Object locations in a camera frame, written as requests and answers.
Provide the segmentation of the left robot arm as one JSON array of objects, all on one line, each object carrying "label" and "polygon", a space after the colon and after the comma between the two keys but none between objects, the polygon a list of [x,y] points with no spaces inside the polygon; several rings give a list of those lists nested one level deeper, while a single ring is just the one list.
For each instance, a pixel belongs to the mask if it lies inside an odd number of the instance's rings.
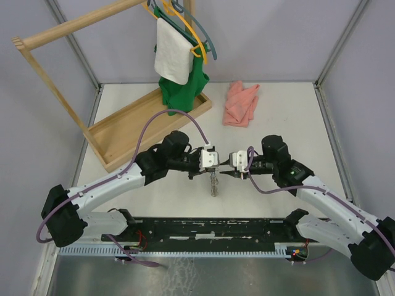
[{"label": "left robot arm", "polygon": [[214,172],[219,154],[207,144],[193,149],[188,136],[172,131],[161,143],[140,152],[134,161],[105,177],[80,187],[50,189],[41,217],[57,247],[66,247],[82,237],[110,234],[128,241],[136,225],[127,210],[96,213],[95,209],[113,198],[166,177],[170,170],[186,172],[189,179]]}]

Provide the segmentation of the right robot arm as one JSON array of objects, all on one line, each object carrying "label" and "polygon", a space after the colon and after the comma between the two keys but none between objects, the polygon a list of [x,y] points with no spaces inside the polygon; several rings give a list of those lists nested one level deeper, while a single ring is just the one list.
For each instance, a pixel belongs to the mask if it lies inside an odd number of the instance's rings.
[{"label": "right robot arm", "polygon": [[381,220],[340,198],[310,168],[291,157],[281,136],[266,136],[261,144],[262,154],[257,154],[253,147],[230,153],[223,162],[232,168],[227,174],[240,179],[271,175],[277,189],[258,189],[258,192],[289,192],[327,217],[322,221],[303,209],[291,212],[283,226],[288,240],[298,241],[303,237],[342,253],[361,274],[373,281],[393,270],[392,218],[387,216]]}]

